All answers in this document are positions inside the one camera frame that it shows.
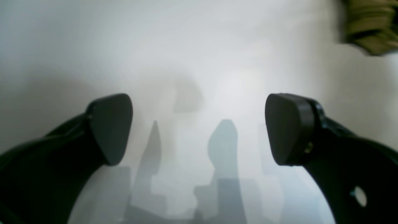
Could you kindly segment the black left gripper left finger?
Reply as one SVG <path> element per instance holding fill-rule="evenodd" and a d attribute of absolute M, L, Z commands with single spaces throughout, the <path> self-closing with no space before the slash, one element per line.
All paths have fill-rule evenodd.
<path fill-rule="evenodd" d="M 1 154 L 1 223 L 68 223 L 90 177 L 121 162 L 132 118 L 129 95 L 98 98 L 47 135 Z"/>

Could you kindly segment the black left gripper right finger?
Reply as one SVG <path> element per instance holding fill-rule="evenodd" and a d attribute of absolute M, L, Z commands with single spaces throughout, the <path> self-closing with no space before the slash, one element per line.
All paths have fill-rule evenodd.
<path fill-rule="evenodd" d="M 270 94 L 265 121 L 274 161 L 301 166 L 337 224 L 397 223 L 397 152 L 329 119 L 316 100 Z"/>

